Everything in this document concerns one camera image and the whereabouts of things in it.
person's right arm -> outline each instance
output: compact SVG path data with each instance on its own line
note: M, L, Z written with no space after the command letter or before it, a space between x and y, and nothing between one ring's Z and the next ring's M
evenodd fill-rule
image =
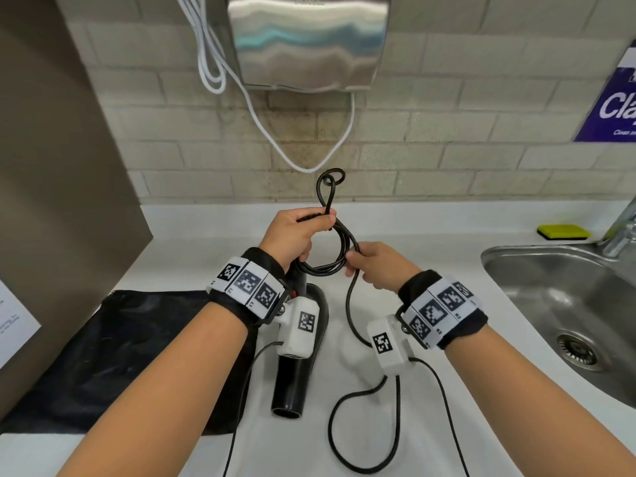
M397 293L420 269L383 243L347 254L378 289ZM525 477L636 475L636 457L587 410L486 325L446 355Z

purple sign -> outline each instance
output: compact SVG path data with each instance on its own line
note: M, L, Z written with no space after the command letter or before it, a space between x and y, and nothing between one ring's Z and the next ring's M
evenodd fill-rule
M636 142L636 40L603 88L575 142Z

chrome faucet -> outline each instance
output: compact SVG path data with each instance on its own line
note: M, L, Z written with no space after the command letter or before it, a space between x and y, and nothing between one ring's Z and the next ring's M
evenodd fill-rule
M617 259L621 251L633 242L636 242L636 198L628 204L596 245L601 256Z

sink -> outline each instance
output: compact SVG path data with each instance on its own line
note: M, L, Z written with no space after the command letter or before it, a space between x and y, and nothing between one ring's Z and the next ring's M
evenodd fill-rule
M636 266L580 246L496 247L488 274L570 367L636 408Z

white paper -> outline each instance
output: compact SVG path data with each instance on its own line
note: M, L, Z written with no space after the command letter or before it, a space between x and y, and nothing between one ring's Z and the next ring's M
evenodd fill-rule
M0 280L0 368L39 328L40 323Z

